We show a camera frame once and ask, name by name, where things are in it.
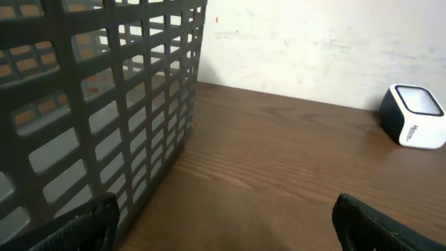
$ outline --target gray plastic basket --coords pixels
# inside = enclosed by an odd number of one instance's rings
[[[0,1],[0,243],[116,193],[117,239],[184,144],[206,0]]]

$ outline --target wooden table surface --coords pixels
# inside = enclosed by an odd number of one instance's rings
[[[446,245],[446,147],[359,109],[198,84],[192,134],[124,238],[135,250],[340,250],[339,193]]]

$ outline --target white wall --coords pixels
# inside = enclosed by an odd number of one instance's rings
[[[445,10],[444,0],[209,0],[199,81],[362,109],[391,84],[417,84],[446,107]]]

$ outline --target wooden desk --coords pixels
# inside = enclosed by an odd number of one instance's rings
[[[340,250],[341,192],[446,244],[446,148],[372,112],[198,84],[192,131],[120,251]]]

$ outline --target white device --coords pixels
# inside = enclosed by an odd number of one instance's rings
[[[402,146],[438,149],[446,142],[445,111],[424,87],[392,85],[379,114],[389,136]]]

